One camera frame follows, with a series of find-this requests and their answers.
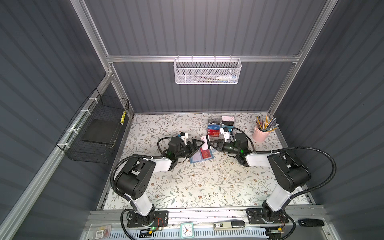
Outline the blue leather card holder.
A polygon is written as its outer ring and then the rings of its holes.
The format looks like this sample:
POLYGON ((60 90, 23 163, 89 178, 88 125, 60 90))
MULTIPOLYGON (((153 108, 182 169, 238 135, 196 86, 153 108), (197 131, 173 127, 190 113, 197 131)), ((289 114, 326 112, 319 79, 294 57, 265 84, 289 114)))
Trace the blue leather card holder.
POLYGON ((214 158, 213 152, 211 149, 203 150, 199 149, 192 157, 190 157, 190 163, 199 163, 208 160, 212 160, 214 158))

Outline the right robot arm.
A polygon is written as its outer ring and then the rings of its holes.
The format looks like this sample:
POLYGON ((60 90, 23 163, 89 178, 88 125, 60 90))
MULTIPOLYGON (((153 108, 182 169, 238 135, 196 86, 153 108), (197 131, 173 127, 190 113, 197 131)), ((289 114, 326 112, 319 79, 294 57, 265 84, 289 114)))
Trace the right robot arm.
POLYGON ((277 185, 262 205, 261 213, 266 221, 270 222, 279 215, 294 198, 294 194, 302 191, 302 186, 311 179, 309 170, 291 150, 257 153, 255 149, 249 148, 253 141, 244 133, 235 134, 230 142, 219 139, 207 143, 219 152, 232 155, 244 167, 272 169, 277 185))

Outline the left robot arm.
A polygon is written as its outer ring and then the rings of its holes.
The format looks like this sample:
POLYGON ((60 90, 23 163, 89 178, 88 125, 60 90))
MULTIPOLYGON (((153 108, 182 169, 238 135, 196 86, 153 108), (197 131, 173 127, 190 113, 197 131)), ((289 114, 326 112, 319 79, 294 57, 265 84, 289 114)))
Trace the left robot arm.
POLYGON ((155 211, 146 190, 154 173, 173 170, 179 159, 188 159, 205 144, 202 140, 185 141, 181 137, 165 137, 158 140, 160 156, 133 154, 121 160, 112 170, 110 185, 112 190, 129 202, 136 214, 150 217, 155 211), (169 139, 168 148, 162 150, 160 142, 169 139))

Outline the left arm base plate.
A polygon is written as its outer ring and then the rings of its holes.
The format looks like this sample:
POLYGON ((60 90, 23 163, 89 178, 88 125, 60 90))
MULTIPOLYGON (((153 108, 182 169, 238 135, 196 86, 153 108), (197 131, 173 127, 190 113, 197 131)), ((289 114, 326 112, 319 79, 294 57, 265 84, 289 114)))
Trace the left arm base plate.
POLYGON ((148 216, 142 216, 135 212, 130 212, 127 215, 127 227, 167 227, 169 220, 169 211, 152 211, 148 216))

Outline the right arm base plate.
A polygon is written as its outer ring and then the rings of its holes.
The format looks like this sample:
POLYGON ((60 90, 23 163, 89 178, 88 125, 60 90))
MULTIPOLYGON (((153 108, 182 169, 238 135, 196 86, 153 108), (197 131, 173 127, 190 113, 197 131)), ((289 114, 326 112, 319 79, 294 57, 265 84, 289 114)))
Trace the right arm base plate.
POLYGON ((290 220, 284 211, 273 212, 270 209, 248 208, 246 214, 250 224, 287 224, 290 220))

